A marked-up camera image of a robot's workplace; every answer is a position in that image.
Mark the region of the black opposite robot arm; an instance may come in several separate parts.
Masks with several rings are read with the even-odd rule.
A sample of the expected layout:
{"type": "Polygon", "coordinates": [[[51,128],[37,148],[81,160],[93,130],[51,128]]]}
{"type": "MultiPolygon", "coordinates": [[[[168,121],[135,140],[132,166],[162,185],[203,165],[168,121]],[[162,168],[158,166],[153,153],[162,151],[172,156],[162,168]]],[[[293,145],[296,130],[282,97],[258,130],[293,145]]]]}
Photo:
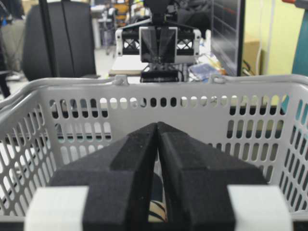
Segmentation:
{"type": "MultiPolygon", "coordinates": [[[[147,0],[145,6],[151,16],[143,21],[121,27],[116,39],[122,42],[132,39],[139,48],[129,50],[121,44],[120,54],[139,55],[143,62],[163,66],[181,61],[182,52],[177,42],[192,39],[198,44],[198,29],[176,23],[166,18],[169,0],[147,0]]],[[[26,18],[26,37],[23,50],[23,71],[31,82],[49,77],[72,83],[74,79],[85,82],[95,75],[93,28],[91,10],[87,3],[61,0],[47,3],[42,0],[33,6],[26,18]]],[[[207,162],[199,162],[197,148],[201,142],[190,138],[170,125],[156,122],[162,137],[160,147],[174,149],[176,160],[187,166],[175,172],[177,163],[169,161],[167,169],[180,180],[170,183],[179,185],[184,196],[172,196],[170,208],[171,227],[181,225],[194,231],[234,231],[239,225],[231,205],[228,184],[252,184],[257,173],[249,167],[240,169],[240,162],[218,150],[205,147],[207,162]]]]}

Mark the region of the right gripper black opposite finger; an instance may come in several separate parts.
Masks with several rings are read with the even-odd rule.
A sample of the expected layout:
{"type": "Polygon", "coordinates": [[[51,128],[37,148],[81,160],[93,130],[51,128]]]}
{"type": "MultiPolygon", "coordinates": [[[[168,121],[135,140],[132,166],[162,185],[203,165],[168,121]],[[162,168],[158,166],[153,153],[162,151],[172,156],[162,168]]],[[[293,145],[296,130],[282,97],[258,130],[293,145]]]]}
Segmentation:
{"type": "Polygon", "coordinates": [[[153,26],[139,28],[140,57],[142,62],[158,62],[156,30],[153,26]]]}
{"type": "Polygon", "coordinates": [[[163,27],[161,29],[159,41],[160,62],[175,62],[177,32],[176,27],[163,27]]]}

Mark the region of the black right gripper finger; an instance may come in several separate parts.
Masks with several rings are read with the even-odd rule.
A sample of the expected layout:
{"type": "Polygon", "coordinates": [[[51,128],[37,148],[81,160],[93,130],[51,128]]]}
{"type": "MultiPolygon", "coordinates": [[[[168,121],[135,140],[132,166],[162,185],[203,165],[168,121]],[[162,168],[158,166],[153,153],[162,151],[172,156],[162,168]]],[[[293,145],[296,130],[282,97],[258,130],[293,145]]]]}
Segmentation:
{"type": "Polygon", "coordinates": [[[261,170],[171,125],[157,124],[172,231],[292,231],[277,186],[261,170]]]}
{"type": "Polygon", "coordinates": [[[136,231],[148,221],[157,125],[56,170],[36,190],[26,231],[136,231]]]}

